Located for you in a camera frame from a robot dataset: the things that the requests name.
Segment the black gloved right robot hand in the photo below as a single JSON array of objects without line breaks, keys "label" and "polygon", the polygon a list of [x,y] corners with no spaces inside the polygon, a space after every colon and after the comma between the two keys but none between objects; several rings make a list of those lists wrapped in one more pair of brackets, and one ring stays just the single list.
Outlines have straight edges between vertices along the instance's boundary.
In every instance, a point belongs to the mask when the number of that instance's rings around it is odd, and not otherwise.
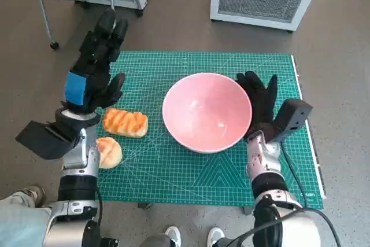
[{"label": "black gloved right robot hand", "polygon": [[277,75],[272,75],[266,87],[253,71],[238,73],[236,82],[244,89],[250,99],[252,107],[251,126],[271,124],[278,93]]}]

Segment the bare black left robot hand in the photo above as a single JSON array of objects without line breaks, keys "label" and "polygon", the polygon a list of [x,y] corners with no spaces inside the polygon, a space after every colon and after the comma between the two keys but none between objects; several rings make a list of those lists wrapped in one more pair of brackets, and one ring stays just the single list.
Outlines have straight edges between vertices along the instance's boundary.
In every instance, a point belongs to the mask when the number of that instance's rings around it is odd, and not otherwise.
[{"label": "bare black left robot hand", "polygon": [[108,8],[93,31],[87,33],[80,56],[70,69],[65,82],[63,106],[75,114],[90,114],[96,108],[107,108],[122,96],[125,74],[110,75],[110,65],[120,55],[128,21],[117,23],[116,13]]}]

